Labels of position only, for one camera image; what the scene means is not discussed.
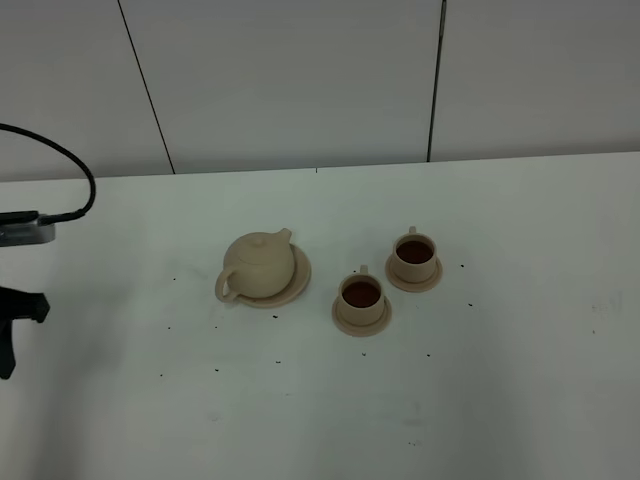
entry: teapot lid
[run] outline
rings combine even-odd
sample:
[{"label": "teapot lid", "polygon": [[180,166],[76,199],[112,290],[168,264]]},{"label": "teapot lid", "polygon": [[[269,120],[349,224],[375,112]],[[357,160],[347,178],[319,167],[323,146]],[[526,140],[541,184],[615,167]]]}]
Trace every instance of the teapot lid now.
[{"label": "teapot lid", "polygon": [[291,232],[286,228],[278,233],[248,233],[233,242],[230,250],[244,263],[268,265],[291,254],[290,238]]}]

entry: black device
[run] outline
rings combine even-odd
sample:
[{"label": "black device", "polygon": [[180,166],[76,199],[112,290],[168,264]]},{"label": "black device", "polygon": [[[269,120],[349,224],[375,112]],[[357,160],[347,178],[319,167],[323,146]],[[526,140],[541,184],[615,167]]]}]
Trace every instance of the black device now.
[{"label": "black device", "polygon": [[[96,198],[96,181],[82,160],[57,143],[24,128],[0,123],[0,130],[31,138],[53,148],[78,165],[89,180],[89,200],[75,212],[45,215],[35,210],[0,213],[0,247],[36,245],[48,243],[56,238],[55,224],[70,222],[83,217],[93,206]],[[11,377],[16,366],[13,351],[13,321],[30,318],[44,322],[49,313],[49,302],[43,293],[27,293],[0,287],[0,379]]]}]

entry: white tabletop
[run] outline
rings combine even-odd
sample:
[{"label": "white tabletop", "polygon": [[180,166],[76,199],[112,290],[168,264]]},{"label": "white tabletop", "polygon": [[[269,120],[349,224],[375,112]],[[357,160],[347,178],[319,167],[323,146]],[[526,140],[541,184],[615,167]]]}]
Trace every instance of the white tabletop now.
[{"label": "white tabletop", "polygon": [[[640,154],[100,180],[55,242],[0,249],[0,285],[52,307],[16,322],[0,478],[636,479],[639,185]],[[0,210],[87,190],[0,184]],[[410,225],[429,293],[384,276]],[[218,302],[227,246],[282,227],[306,292]],[[393,305],[366,339],[330,317],[361,264]]]}]

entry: beige clay teapot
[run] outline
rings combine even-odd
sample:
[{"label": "beige clay teapot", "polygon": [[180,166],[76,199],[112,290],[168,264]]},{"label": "beige clay teapot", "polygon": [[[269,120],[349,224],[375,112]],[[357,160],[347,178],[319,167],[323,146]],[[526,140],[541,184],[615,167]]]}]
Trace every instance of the beige clay teapot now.
[{"label": "beige clay teapot", "polygon": [[[255,232],[231,244],[224,256],[224,270],[216,281],[215,293],[221,302],[232,302],[238,295],[267,298],[287,286],[295,271],[291,231]],[[225,283],[229,291],[224,293]]]}]

